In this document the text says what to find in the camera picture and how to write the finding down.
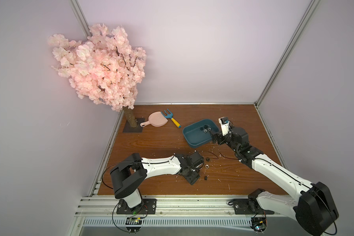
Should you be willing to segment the teal plastic storage box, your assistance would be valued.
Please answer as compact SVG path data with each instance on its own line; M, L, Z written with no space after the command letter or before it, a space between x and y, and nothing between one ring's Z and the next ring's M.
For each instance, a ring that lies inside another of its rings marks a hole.
M211 127L211 130L204 133L203 130L200 130L201 127L204 128L204 125ZM211 119L203 119L186 126L183 129L183 136L191 148L198 148L212 141L211 131L214 133L219 132L218 126Z

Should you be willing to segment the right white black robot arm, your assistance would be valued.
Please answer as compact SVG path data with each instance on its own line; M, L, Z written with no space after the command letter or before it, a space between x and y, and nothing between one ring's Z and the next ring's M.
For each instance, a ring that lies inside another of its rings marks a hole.
M210 132L212 141L230 147L235 157L250 169L281 187L288 197L257 189L248 196L248 209L255 215L273 211L295 221L310 235L320 236L339 217L330 189L322 182L312 183L288 171L250 145L247 132L240 127L224 133Z

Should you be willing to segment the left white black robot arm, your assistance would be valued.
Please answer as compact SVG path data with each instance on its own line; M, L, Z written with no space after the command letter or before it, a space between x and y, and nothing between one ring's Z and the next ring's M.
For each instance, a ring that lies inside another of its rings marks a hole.
M194 152L190 155L174 154L164 158L143 158L133 153L110 170L110 177L116 199L123 199L130 208L142 204L139 186L144 180L163 176L179 175L190 185L195 184L204 165L204 158Z

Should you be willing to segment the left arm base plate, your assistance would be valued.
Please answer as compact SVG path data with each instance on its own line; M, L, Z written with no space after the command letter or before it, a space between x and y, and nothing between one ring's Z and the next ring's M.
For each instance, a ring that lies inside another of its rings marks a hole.
M129 207L124 199L120 199L116 209L118 215L146 215L155 214L156 212L156 199L143 199L141 203L135 207Z

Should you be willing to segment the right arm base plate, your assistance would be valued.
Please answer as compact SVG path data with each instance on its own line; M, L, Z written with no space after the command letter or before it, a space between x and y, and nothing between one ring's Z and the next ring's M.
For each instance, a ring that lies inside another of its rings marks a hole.
M273 215L274 211L264 210L260 207L258 202L254 199L232 199L228 202L228 205L232 206L235 214L249 214L249 215Z

